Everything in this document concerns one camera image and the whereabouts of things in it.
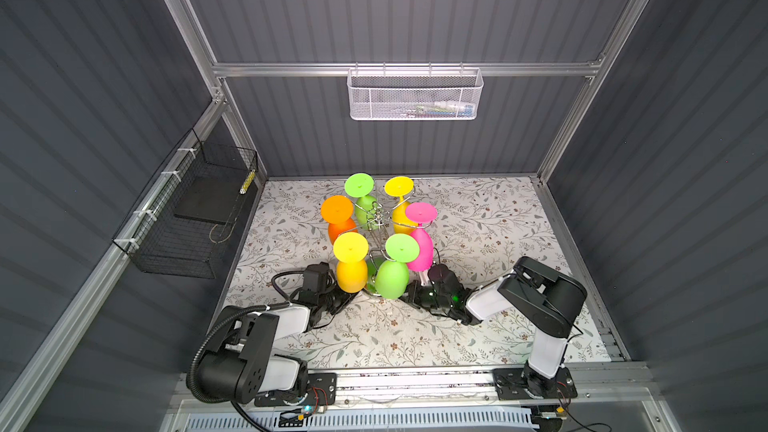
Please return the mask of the green wine glass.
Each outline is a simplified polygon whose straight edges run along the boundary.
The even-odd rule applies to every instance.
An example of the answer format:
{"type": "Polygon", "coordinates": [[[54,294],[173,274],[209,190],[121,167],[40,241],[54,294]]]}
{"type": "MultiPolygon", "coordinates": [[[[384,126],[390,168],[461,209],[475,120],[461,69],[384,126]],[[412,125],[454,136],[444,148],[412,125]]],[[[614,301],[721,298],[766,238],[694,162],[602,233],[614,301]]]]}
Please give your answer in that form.
{"type": "Polygon", "coordinates": [[[379,267],[375,277],[377,293],[385,299],[401,297],[410,281],[408,264],[420,253],[417,241],[408,234],[394,234],[385,242],[388,260],[379,267]]]}
{"type": "Polygon", "coordinates": [[[351,175],[344,184],[345,193],[355,200],[354,215],[363,230],[373,231],[380,228],[380,206],[372,195],[374,187],[374,179],[363,172],[351,175]]]}

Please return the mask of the pink wine glass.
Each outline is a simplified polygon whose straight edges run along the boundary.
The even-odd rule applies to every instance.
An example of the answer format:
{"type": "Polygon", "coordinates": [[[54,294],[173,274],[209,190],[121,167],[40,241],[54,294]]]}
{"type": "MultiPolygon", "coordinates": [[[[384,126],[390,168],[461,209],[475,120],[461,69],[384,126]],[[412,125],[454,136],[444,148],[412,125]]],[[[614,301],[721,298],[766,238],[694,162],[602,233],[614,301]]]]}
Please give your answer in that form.
{"type": "Polygon", "coordinates": [[[406,218],[416,224],[411,231],[411,237],[419,246],[419,254],[416,259],[408,263],[411,271],[422,273],[428,271],[434,258],[434,243],[425,227],[433,223],[438,217],[437,209],[426,202],[415,202],[406,208],[406,218]]]}

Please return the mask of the chrome wine glass rack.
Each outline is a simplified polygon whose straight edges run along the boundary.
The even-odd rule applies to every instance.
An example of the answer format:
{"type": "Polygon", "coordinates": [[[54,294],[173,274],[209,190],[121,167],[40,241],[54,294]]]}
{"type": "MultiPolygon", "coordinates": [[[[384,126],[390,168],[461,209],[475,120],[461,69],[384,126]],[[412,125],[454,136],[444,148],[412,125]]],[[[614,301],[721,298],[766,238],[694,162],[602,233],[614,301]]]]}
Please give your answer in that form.
{"type": "Polygon", "coordinates": [[[359,232],[369,244],[365,259],[367,283],[363,291],[384,299],[397,300],[411,283],[410,264],[421,256],[421,244],[412,236],[422,226],[403,222],[410,205],[410,193],[397,196],[396,205],[387,209],[373,196],[370,206],[355,205],[359,232]]]}

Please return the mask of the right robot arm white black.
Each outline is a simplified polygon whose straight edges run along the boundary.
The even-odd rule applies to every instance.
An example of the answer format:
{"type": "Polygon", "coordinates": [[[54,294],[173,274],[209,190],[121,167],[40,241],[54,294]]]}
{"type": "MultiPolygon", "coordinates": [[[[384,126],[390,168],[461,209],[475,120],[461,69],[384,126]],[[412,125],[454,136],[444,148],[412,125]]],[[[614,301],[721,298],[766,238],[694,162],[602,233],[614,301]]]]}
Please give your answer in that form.
{"type": "Polygon", "coordinates": [[[535,330],[532,352],[525,364],[528,376],[551,383],[561,368],[571,331],[587,297],[586,288],[578,280],[523,256],[511,273],[475,289],[464,287],[446,265],[434,265],[427,273],[427,283],[411,282],[400,300],[465,326],[516,309],[535,330]]]}

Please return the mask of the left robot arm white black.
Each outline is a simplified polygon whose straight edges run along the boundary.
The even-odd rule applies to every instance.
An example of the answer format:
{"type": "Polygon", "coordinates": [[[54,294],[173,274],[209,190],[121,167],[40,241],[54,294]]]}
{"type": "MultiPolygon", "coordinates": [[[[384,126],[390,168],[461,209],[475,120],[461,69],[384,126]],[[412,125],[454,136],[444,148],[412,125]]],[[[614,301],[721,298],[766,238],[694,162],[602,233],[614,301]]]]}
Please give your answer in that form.
{"type": "Polygon", "coordinates": [[[311,387],[307,361],[276,351],[275,342],[328,326],[352,299],[327,262],[271,279],[280,303],[224,307],[195,352],[186,386],[203,403],[241,406],[298,403],[311,387]]]}

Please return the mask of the front yellow wine glass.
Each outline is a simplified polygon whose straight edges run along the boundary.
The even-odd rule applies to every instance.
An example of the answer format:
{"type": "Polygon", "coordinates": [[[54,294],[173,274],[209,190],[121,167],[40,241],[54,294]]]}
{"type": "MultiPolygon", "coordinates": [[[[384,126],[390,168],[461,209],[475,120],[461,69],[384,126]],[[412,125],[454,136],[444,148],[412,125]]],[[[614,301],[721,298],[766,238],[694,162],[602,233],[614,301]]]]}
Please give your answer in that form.
{"type": "Polygon", "coordinates": [[[339,287],[347,293],[362,290],[368,280],[365,259],[369,252],[367,239],[357,232],[341,234],[333,244],[333,253],[338,260],[336,270],[339,287]]]}

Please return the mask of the yellow wine glass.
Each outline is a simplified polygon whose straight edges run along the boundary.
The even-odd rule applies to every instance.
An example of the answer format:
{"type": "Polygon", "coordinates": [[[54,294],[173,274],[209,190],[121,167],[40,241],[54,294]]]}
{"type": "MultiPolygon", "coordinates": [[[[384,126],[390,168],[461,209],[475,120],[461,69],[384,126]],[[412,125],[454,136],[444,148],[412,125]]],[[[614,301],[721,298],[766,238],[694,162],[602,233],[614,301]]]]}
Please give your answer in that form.
{"type": "Polygon", "coordinates": [[[406,209],[410,205],[409,195],[413,192],[414,181],[407,176],[396,176],[385,183],[385,193],[396,200],[392,209],[391,219],[396,234],[410,235],[417,224],[406,216],[406,209]]]}
{"type": "Polygon", "coordinates": [[[333,253],[338,260],[336,270],[339,287],[347,293],[362,290],[368,280],[365,259],[369,252],[367,239],[357,232],[341,234],[333,244],[333,253]]]}

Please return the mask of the orange wine glass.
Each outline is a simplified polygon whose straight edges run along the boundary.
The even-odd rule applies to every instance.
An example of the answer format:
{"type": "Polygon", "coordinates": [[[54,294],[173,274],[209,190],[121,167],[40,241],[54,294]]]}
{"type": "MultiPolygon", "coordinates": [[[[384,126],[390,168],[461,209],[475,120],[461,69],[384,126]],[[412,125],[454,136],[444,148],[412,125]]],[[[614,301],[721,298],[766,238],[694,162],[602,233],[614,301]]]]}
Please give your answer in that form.
{"type": "Polygon", "coordinates": [[[321,216],[328,223],[328,235],[331,244],[346,232],[356,232],[358,227],[352,219],[354,204],[343,195],[327,198],[321,206],[321,216]]]}

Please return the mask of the back yellow wine glass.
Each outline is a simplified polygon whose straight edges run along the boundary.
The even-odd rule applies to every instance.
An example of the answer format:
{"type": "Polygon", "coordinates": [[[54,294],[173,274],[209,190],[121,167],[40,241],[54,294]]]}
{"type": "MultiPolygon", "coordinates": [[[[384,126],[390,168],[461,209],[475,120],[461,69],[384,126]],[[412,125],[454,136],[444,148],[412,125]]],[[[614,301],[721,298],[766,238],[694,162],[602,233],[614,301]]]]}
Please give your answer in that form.
{"type": "Polygon", "coordinates": [[[396,176],[385,183],[385,193],[396,200],[392,209],[391,219],[396,234],[410,235],[417,224],[406,216],[406,209],[410,205],[409,195],[413,192],[414,181],[407,176],[396,176]]]}

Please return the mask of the yellow marker in basket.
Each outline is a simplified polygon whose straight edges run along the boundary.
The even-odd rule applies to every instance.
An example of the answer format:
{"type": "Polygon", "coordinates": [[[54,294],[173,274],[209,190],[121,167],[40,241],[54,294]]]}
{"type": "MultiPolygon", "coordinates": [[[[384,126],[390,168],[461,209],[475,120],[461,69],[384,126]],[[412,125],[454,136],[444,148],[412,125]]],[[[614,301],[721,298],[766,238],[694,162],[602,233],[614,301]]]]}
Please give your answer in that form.
{"type": "Polygon", "coordinates": [[[251,170],[248,173],[248,175],[246,176],[246,178],[243,181],[243,183],[242,183],[242,185],[240,187],[240,190],[239,190],[239,193],[241,195],[245,195],[248,192],[248,189],[249,189],[250,185],[253,183],[253,180],[254,180],[255,176],[256,176],[256,171],[255,170],[251,170]]]}

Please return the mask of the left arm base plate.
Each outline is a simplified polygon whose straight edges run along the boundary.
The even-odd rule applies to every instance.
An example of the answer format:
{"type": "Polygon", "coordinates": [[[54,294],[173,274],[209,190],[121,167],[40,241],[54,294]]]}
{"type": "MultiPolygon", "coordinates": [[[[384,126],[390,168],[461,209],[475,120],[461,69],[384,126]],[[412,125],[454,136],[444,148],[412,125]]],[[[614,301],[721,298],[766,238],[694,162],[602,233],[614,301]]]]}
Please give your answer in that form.
{"type": "Polygon", "coordinates": [[[256,407],[329,406],[335,403],[338,375],[336,373],[309,373],[300,377],[289,390],[265,392],[253,401],[256,407]]]}

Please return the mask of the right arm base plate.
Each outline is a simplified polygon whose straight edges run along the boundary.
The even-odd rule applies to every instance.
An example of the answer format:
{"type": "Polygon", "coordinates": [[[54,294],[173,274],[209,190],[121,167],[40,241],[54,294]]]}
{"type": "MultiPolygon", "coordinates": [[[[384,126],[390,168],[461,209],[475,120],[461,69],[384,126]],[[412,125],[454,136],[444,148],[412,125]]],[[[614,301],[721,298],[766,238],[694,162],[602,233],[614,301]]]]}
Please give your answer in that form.
{"type": "Polygon", "coordinates": [[[559,367],[553,378],[546,378],[529,365],[496,368],[491,371],[500,400],[574,399],[578,391],[567,367],[559,367]]]}

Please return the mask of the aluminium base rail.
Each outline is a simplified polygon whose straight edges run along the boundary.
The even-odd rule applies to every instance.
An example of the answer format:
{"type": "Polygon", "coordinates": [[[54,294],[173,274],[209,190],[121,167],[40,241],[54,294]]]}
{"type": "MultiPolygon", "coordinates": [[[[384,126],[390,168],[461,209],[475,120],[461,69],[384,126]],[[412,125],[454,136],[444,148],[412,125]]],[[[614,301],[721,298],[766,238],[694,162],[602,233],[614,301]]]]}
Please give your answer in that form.
{"type": "MultiPolygon", "coordinates": [[[[652,373],[643,362],[571,363],[566,368],[570,378],[564,383],[576,389],[576,400],[642,401],[658,392],[652,373]]],[[[359,368],[328,372],[335,379],[312,385],[308,391],[310,402],[352,408],[539,400],[522,390],[520,366],[359,368]]]]}

